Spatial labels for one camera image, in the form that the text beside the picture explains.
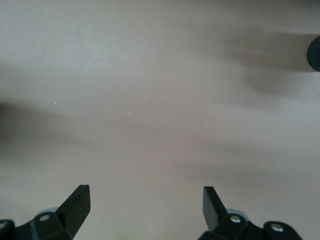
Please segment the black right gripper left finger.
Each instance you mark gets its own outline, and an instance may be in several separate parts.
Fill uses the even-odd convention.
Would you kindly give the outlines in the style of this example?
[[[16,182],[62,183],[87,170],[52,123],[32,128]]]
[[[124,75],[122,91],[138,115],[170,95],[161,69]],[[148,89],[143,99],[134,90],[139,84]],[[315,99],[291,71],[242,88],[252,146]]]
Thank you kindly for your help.
[[[90,186],[79,185],[58,207],[41,211],[27,223],[16,226],[0,221],[2,240],[73,240],[91,210]]]

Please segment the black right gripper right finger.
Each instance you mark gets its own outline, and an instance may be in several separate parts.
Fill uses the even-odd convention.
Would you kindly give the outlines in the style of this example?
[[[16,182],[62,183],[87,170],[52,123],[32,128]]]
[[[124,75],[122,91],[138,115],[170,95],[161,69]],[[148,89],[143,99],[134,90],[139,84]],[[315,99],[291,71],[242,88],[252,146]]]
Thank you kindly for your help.
[[[300,240],[301,236],[290,225],[267,221],[260,228],[246,214],[226,209],[212,186],[203,188],[202,212],[208,231],[201,240]]]

